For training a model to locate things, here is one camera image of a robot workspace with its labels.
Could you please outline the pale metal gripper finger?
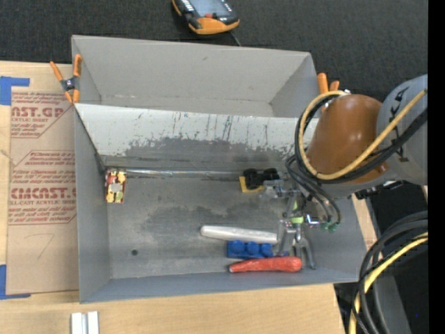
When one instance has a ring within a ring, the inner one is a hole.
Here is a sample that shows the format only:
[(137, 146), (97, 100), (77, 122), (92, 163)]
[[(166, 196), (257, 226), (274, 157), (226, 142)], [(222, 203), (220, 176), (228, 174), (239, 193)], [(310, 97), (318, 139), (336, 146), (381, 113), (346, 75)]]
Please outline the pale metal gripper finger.
[(277, 255), (286, 255), (291, 247), (291, 224), (280, 221), (277, 231)]
[(294, 248), (296, 256), (302, 259), (305, 266), (315, 270), (316, 263), (314, 261), (312, 247), (308, 238), (306, 238), (304, 235), (296, 235)]

